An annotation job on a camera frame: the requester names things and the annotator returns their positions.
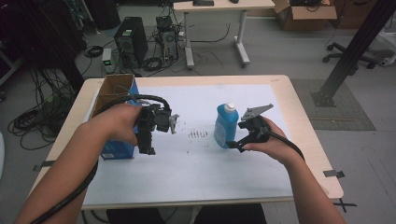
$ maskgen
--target bottle cap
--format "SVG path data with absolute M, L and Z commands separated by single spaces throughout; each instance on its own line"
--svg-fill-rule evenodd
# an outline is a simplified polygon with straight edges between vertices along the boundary
M 224 105 L 224 109 L 227 113 L 232 113 L 235 111 L 235 105 L 233 103 L 227 103 Z

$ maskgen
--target desk leg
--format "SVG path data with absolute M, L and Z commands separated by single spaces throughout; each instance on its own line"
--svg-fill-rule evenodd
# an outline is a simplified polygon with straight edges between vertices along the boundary
M 242 43 L 247 13 L 248 12 L 246 10 L 241 11 L 241 18 L 240 18 L 240 22 L 239 22 L 239 32 L 238 32 L 238 36 L 235 37 L 235 44 L 236 44 L 236 47 L 238 48 L 239 54 L 241 55 L 243 67 L 250 64 L 250 60 L 248 58 L 247 52 L 245 51 L 244 44 Z
M 192 69 L 194 67 L 194 59 L 192 58 L 192 49 L 191 49 L 191 41 L 190 41 L 190 28 L 187 23 L 189 17 L 189 13 L 185 12 L 184 13 L 184 33 L 186 35 L 186 62 L 187 62 L 187 67 L 189 69 Z

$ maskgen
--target person's left arm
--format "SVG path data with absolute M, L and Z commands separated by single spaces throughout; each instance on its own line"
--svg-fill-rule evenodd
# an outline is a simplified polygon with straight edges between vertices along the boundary
M 90 173 L 108 139 L 137 145 L 134 123 L 140 107 L 116 105 L 78 126 L 57 161 L 37 184 L 15 223 L 30 223 L 74 191 Z M 85 190 L 48 223 L 75 223 Z

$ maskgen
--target person's right arm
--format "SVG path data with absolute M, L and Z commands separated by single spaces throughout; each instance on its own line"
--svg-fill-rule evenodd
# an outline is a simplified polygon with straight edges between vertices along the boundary
M 271 120 L 265 121 L 270 125 L 272 132 L 286 137 Z M 246 144 L 244 149 L 264 152 L 285 165 L 300 223 L 346 223 L 305 161 L 291 147 L 271 137 L 266 143 Z

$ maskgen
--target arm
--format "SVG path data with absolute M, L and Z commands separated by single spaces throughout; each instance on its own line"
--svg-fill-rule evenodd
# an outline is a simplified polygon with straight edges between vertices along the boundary
M 37 184 L 15 223 L 30 223 L 63 200 L 86 178 L 108 139 L 137 144 L 134 122 L 140 107 L 116 105 L 81 124 L 58 160 Z M 48 220 L 48 223 L 75 223 L 85 191 Z
M 271 120 L 265 121 L 274 133 L 286 137 Z M 345 223 L 305 161 L 292 148 L 271 137 L 266 143 L 246 144 L 244 149 L 264 152 L 285 165 L 300 223 Z

